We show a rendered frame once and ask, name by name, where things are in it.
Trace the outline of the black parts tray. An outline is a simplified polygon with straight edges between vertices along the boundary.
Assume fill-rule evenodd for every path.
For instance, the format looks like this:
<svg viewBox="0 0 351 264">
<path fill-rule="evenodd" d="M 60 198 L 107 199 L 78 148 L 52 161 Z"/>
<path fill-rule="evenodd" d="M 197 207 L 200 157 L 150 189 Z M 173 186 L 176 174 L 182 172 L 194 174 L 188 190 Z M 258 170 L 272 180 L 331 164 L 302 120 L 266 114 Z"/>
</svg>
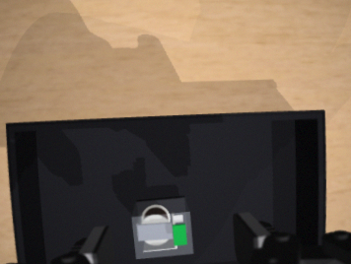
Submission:
<svg viewBox="0 0 351 264">
<path fill-rule="evenodd" d="M 110 226 L 115 264 L 239 264 L 233 215 L 326 233 L 325 110 L 6 123 L 18 263 Z M 136 259 L 137 200 L 184 196 L 194 254 Z"/>
</svg>

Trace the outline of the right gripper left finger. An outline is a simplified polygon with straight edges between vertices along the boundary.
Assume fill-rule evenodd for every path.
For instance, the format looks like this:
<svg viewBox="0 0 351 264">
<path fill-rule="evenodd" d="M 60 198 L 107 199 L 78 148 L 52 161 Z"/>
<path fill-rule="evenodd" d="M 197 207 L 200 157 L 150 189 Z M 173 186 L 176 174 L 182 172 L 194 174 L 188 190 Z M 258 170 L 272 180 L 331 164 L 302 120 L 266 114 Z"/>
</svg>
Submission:
<svg viewBox="0 0 351 264">
<path fill-rule="evenodd" d="M 91 262 L 90 262 L 91 261 Z M 90 235 L 78 240 L 69 253 L 50 264 L 115 264 L 110 226 L 94 227 Z"/>
</svg>

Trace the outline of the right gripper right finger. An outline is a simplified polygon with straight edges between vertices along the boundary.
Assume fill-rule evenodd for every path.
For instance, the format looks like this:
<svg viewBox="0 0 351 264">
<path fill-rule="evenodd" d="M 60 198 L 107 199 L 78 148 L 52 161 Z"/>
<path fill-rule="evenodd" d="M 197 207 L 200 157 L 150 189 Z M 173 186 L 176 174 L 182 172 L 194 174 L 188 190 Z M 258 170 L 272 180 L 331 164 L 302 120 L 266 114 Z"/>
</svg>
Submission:
<svg viewBox="0 0 351 264">
<path fill-rule="evenodd" d="M 299 236 L 279 232 L 250 213 L 233 215 L 239 264 L 351 264 L 351 232 L 332 231 L 322 245 L 301 245 Z"/>
</svg>

